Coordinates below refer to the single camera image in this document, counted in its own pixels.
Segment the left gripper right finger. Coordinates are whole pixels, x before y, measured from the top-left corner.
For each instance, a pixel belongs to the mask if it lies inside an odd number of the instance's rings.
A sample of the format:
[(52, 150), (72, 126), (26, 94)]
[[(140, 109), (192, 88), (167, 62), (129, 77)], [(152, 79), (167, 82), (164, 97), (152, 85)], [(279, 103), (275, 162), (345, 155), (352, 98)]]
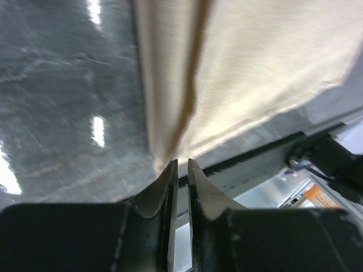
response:
[(362, 227), (342, 209), (247, 209), (188, 162), (194, 271), (361, 271)]

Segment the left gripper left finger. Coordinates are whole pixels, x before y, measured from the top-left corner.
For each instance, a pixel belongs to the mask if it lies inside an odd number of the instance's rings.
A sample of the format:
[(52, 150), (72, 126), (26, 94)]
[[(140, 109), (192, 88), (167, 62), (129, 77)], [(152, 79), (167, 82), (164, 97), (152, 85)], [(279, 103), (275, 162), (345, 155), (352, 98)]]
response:
[(21, 203), (1, 212), (2, 271), (171, 271), (178, 163), (113, 203)]

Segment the beige cloth napkin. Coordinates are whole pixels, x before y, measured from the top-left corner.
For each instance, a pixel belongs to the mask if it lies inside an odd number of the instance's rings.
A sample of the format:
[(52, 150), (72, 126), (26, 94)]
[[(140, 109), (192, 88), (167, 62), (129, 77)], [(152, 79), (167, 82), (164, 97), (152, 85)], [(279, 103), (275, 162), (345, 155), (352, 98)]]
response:
[(135, 1), (154, 167), (185, 163), (343, 84), (361, 1)]

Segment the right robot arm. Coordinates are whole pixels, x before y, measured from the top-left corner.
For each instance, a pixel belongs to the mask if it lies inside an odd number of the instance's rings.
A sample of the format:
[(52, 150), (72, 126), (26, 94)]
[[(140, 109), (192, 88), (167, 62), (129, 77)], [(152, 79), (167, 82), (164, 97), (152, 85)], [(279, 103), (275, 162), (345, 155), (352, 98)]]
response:
[(362, 204), (362, 155), (339, 144), (332, 135), (305, 138), (289, 151), (290, 169), (305, 169), (327, 182), (345, 199)]

